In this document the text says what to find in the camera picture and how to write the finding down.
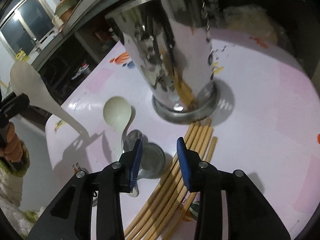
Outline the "person's left hand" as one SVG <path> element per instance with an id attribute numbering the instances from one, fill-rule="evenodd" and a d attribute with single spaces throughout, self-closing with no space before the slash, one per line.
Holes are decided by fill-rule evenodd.
<path id="1" fill-rule="evenodd" d="M 1 148 L 1 157 L 12 163 L 18 163 L 23 156 L 22 141 L 17 136 L 12 122 L 9 122 L 6 140 L 6 147 Z"/>

